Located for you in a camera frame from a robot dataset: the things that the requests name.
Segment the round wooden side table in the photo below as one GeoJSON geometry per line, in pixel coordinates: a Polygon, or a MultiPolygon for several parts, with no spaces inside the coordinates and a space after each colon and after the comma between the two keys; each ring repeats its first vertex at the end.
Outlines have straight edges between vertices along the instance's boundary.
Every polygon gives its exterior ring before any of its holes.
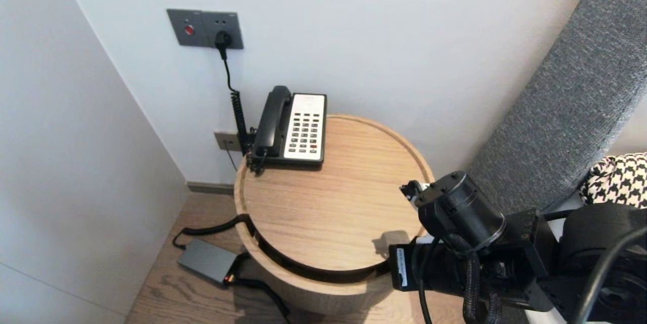
{"type": "Polygon", "coordinates": [[[374,120],[331,114],[319,169],[240,164],[237,209],[278,252],[300,264],[350,271],[380,264],[388,246],[422,232],[400,186],[434,181],[409,140],[374,120]]]}

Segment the white bed sheet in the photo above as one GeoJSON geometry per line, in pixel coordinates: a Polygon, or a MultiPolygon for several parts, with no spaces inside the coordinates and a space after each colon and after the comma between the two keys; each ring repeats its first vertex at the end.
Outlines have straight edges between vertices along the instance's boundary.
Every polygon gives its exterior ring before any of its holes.
{"type": "MultiPolygon", "coordinates": [[[[579,193],[575,192],[564,201],[545,209],[543,213],[549,214],[566,210],[574,210],[582,206],[584,206],[584,203],[582,202],[579,193]]],[[[564,222],[564,218],[548,222],[548,225],[550,226],[550,229],[557,241],[559,241],[559,239],[563,235],[564,222]]],[[[525,315],[528,319],[529,324],[566,324],[567,322],[556,308],[553,308],[548,312],[525,310],[525,315]]]]}

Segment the black and white telephone base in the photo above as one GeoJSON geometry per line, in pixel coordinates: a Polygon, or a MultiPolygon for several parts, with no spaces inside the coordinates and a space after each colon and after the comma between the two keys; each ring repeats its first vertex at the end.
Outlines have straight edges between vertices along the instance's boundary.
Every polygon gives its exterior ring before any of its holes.
{"type": "Polygon", "coordinates": [[[285,106],[282,119],[281,151],[277,157],[261,157],[256,156],[252,148],[250,160],[254,167],[263,169],[268,165],[321,166],[325,158],[327,106],[326,94],[291,92],[291,100],[285,106]]]}

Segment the black telephone handset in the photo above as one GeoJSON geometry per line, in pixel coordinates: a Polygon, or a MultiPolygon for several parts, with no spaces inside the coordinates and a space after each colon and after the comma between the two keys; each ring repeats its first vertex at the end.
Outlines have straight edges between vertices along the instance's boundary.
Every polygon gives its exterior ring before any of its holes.
{"type": "Polygon", "coordinates": [[[277,157],[279,155],[284,139],[282,119],[285,106],[290,100],[291,92],[286,86],[275,86],[268,94],[253,147],[256,156],[277,157]]]}

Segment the grey power adapter brick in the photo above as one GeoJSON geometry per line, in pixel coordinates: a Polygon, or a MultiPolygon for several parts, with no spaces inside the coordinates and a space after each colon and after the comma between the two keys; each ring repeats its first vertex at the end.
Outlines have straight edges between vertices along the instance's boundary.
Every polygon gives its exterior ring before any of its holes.
{"type": "Polygon", "coordinates": [[[226,287],[238,254],[201,239],[194,239],[180,255],[178,264],[206,280],[226,287]]]}

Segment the black white houndstooth pillow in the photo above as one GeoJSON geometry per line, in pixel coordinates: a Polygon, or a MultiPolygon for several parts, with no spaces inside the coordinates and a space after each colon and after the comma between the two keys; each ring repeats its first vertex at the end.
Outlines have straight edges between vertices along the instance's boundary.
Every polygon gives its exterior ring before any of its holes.
{"type": "Polygon", "coordinates": [[[584,204],[647,209],[647,153],[606,156],[592,165],[579,195],[584,204]]]}

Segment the grey fabric bed headboard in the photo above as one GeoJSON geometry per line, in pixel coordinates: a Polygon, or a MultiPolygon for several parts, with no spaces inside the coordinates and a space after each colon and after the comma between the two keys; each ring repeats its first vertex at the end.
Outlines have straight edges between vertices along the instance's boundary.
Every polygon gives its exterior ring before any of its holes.
{"type": "Polygon", "coordinates": [[[580,0],[468,167],[504,214],[568,199],[647,96],[647,0],[580,0]]]}

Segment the brown wall baseboard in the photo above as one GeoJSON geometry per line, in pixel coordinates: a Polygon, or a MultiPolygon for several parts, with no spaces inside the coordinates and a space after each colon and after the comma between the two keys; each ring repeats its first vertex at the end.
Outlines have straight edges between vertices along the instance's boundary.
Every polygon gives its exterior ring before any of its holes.
{"type": "Polygon", "coordinates": [[[186,185],[192,193],[226,195],[231,197],[234,195],[234,186],[231,184],[187,181],[186,185]]]}

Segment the beige wall jack plate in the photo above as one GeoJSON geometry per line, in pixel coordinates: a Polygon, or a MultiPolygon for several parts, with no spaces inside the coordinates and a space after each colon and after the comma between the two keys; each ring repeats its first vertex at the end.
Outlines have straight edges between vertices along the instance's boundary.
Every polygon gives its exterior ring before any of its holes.
{"type": "Polygon", "coordinates": [[[235,132],[215,132],[213,133],[218,147],[221,150],[229,152],[241,152],[241,144],[238,133],[235,132]]]}

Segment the grey wall socket panel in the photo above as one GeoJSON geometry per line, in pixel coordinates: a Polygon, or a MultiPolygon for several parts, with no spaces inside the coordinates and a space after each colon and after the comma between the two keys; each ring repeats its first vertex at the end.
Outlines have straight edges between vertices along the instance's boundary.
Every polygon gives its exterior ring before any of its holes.
{"type": "Polygon", "coordinates": [[[166,9],[166,13],[181,46],[215,48],[217,34],[224,31],[233,39],[229,49],[244,49],[240,18],[236,12],[166,9]]]}

